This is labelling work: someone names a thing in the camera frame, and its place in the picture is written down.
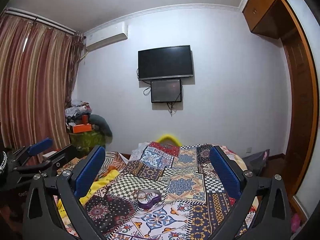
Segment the purple heart-shaped jewelry box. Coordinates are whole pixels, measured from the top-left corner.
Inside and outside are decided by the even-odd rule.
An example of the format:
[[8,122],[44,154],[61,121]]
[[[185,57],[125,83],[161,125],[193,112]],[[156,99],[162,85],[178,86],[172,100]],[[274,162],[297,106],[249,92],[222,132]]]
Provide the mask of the purple heart-shaped jewelry box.
[[161,201],[162,193],[158,190],[142,189],[135,192],[135,198],[140,208],[148,210]]

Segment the green patterned covered stand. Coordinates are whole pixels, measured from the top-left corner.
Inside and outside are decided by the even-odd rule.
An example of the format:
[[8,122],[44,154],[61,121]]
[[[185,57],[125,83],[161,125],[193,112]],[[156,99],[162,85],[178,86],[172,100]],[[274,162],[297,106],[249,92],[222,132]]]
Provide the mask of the green patterned covered stand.
[[105,136],[98,131],[70,133],[69,137],[71,144],[75,146],[82,155],[88,155],[96,145],[103,147],[106,145]]

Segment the orange box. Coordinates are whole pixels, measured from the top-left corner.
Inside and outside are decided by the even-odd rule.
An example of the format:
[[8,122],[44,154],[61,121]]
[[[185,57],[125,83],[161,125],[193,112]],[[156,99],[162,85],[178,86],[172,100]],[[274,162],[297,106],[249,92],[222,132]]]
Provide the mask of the orange box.
[[91,124],[79,124],[72,127],[72,133],[84,133],[92,130]]

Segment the yellow cloth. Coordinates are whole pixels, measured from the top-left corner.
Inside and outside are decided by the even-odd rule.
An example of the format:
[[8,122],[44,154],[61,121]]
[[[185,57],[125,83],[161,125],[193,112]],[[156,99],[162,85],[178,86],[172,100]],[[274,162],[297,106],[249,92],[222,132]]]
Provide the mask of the yellow cloth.
[[[108,185],[119,174],[120,172],[118,172],[117,170],[111,170],[106,176],[93,182],[88,193],[84,197],[80,198],[80,203],[84,206],[100,188]],[[65,217],[67,217],[67,213],[65,211],[65,208],[63,207],[62,201],[58,200],[56,205],[61,218],[64,219]]]

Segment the dark green clothing bundle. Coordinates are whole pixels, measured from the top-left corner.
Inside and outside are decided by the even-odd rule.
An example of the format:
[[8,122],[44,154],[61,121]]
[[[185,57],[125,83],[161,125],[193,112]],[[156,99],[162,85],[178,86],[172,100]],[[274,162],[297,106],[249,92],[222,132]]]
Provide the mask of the dark green clothing bundle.
[[112,131],[106,120],[99,115],[91,114],[89,116],[89,123],[95,131],[99,131],[106,139],[106,143],[110,144],[113,140]]

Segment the striped orange blanket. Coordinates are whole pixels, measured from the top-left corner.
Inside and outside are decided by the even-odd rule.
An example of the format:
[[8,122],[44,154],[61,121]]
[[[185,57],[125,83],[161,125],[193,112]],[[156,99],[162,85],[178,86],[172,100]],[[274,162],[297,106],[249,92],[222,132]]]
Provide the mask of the striped orange blanket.
[[[129,157],[128,154],[106,151],[104,163],[101,166],[101,169],[98,172],[95,178],[95,181],[107,176],[107,174],[112,170],[117,170],[118,172],[123,170],[127,165],[127,163],[129,162],[129,159],[127,159],[127,157]],[[81,159],[74,158],[73,160],[68,162],[66,165],[64,165],[62,168],[58,169],[57,174],[60,175],[64,170],[72,170],[79,161],[85,158],[86,156],[84,156]]]

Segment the red striped curtain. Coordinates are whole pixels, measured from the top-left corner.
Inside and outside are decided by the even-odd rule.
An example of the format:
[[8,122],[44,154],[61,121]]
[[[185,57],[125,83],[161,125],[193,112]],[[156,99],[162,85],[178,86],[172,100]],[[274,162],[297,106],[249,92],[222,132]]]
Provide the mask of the red striped curtain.
[[52,149],[69,144],[65,109],[71,104],[82,33],[68,34],[43,23],[1,16],[1,135],[19,149],[43,139]]

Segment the patchwork patterned bedspread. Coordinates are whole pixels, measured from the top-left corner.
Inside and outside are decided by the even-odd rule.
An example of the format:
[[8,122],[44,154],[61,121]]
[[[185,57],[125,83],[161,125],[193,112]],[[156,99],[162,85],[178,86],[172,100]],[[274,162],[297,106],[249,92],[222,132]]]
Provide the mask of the patchwork patterned bedspread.
[[[85,204],[87,214],[106,239],[208,239],[235,204],[210,162],[211,149],[146,144]],[[142,189],[160,191],[161,201],[140,208],[135,192]]]

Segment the yellow plastic chair back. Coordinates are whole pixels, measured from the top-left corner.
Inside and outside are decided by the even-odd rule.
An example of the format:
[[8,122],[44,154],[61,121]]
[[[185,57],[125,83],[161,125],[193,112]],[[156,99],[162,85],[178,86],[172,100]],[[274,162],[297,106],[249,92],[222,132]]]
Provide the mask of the yellow plastic chair back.
[[182,146],[182,143],[178,140],[178,138],[172,134],[163,134],[156,140],[156,142],[160,144],[170,144],[177,147]]

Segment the brown wooden wardrobe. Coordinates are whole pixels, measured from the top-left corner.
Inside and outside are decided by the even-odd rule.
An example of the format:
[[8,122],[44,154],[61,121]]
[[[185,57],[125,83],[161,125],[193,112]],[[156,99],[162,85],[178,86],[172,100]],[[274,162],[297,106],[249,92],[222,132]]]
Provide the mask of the brown wooden wardrobe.
[[[279,40],[283,47],[281,39],[293,28],[293,22],[281,0],[242,0],[239,9],[243,13],[251,33],[265,38]],[[290,135],[292,112],[291,82],[285,51],[284,63],[286,66],[285,74],[289,94],[288,132],[284,144],[285,165],[283,169],[283,178],[285,179],[286,150]]]

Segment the white sliding wardrobe door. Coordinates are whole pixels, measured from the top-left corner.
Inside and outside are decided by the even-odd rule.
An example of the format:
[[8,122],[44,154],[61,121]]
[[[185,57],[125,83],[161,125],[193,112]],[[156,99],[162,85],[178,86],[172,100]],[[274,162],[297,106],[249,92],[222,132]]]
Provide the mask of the white sliding wardrobe door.
[[302,220],[314,211],[319,189],[314,154],[319,146],[319,22],[306,0],[281,0],[293,28],[281,39],[291,82],[291,127],[286,150],[285,183],[289,201]]

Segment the white wall air conditioner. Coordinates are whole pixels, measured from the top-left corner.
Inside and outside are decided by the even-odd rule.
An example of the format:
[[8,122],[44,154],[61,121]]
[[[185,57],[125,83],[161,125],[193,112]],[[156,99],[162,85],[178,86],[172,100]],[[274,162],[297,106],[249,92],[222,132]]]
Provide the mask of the white wall air conditioner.
[[128,39],[128,27],[120,22],[87,35],[86,50],[91,52]]

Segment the small black wall monitor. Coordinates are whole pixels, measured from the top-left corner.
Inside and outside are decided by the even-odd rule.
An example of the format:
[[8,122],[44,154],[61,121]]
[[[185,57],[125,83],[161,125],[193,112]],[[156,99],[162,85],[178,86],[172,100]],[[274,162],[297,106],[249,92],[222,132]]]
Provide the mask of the small black wall monitor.
[[175,103],[182,101],[182,82],[180,79],[151,81],[152,103]]

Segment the large black wall television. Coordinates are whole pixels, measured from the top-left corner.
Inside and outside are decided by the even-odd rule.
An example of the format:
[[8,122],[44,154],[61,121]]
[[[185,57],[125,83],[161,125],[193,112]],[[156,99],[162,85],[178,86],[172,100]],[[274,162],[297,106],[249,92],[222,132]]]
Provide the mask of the large black wall television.
[[140,50],[137,73],[140,81],[192,77],[191,47],[184,45]]

